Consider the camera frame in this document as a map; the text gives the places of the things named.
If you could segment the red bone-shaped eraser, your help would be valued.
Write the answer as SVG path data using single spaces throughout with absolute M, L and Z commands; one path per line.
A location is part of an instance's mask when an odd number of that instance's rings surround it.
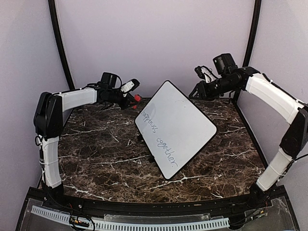
M 140 95 L 136 94 L 134 96 L 134 99 L 135 99 L 136 102 L 140 102 L 142 100 L 142 97 Z

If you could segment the white whiteboard black frame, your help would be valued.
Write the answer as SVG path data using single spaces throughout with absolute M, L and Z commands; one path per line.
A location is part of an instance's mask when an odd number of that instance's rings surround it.
M 217 133 L 212 120 L 168 80 L 135 118 L 135 125 L 167 180 Z

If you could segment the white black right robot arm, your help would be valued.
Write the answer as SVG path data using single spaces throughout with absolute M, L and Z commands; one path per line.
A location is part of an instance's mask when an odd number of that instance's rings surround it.
M 285 176 L 293 162 L 300 159 L 299 153 L 308 142 L 308 106 L 252 67 L 233 66 L 231 70 L 222 71 L 221 77 L 215 76 L 206 66 L 197 66 L 194 71 L 201 81 L 190 93 L 190 99 L 210 101 L 226 92 L 243 90 L 281 116 L 285 133 L 277 132 L 281 137 L 279 149 L 256 181 L 256 186 L 266 192 Z

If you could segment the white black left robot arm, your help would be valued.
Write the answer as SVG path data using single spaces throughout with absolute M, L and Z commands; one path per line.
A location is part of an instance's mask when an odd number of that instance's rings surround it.
M 44 186 L 50 190 L 63 188 L 58 159 L 58 142 L 64 129 L 63 113 L 94 103 L 118 104 L 121 109 L 137 107 L 141 96 L 116 89 L 90 88 L 40 95 L 35 116 L 35 142 L 40 147 L 39 161 Z

